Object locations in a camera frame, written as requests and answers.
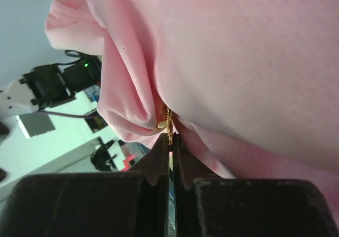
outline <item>pink garment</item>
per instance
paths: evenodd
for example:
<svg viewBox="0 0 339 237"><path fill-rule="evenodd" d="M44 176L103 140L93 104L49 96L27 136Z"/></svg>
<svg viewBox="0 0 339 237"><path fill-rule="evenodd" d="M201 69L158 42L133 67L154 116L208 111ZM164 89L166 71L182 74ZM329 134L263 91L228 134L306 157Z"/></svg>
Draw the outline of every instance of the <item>pink garment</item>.
<svg viewBox="0 0 339 237"><path fill-rule="evenodd" d="M218 174L310 180L339 224L339 0L57 0L46 33L103 55L123 140L150 145L166 104Z"/></svg>

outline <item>pink fabric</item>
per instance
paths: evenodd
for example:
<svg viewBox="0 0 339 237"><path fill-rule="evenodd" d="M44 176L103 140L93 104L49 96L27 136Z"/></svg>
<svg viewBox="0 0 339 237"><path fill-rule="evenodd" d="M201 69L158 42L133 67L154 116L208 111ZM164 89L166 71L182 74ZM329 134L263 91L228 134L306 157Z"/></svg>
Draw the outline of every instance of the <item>pink fabric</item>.
<svg viewBox="0 0 339 237"><path fill-rule="evenodd" d="M339 0L58 0L46 33L103 55L125 141L150 145L168 105L218 174L310 180L339 223Z"/></svg>

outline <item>cable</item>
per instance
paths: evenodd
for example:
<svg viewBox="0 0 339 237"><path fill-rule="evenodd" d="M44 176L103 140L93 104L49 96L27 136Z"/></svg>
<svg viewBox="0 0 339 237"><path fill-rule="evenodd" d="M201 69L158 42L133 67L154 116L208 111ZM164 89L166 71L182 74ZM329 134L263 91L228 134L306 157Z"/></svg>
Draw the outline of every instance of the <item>cable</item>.
<svg viewBox="0 0 339 237"><path fill-rule="evenodd" d="M99 114L88 116L88 115L74 115L74 114L60 113L60 112L54 112L54 111L36 111L34 113L45 114L45 115L55 115L55 116L75 118L75 119L94 119L96 117L100 117Z"/></svg>
<svg viewBox="0 0 339 237"><path fill-rule="evenodd" d="M74 64L80 63L81 61L83 61L85 59L84 55L79 51L65 50L65 54L66 54L66 56L69 56L69 57L78 58L78 60L73 61L73 62L69 62L69 63L55 63L56 65L58 65L58 66L74 65Z"/></svg>

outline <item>gold zipper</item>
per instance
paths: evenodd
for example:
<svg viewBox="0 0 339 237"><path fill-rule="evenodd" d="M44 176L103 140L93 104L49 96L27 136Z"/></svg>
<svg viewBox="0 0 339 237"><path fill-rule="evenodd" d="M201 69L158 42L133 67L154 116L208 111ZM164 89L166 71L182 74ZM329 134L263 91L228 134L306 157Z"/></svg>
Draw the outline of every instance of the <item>gold zipper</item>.
<svg viewBox="0 0 339 237"><path fill-rule="evenodd" d="M167 107L166 111L166 120L161 121L157 124L157 128L167 128L167 137L168 137L168 145L169 150L172 151L173 146L173 123L172 123L172 111L169 107Z"/></svg>

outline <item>pink jacket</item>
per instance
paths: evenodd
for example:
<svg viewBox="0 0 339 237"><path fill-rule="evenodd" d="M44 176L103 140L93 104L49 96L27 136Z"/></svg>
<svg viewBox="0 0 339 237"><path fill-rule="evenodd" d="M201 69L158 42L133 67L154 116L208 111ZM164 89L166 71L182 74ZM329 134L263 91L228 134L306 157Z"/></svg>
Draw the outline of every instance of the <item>pink jacket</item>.
<svg viewBox="0 0 339 237"><path fill-rule="evenodd" d="M123 140L151 146L167 105L218 174L310 180L339 224L339 0L56 0L46 33L103 56Z"/></svg>

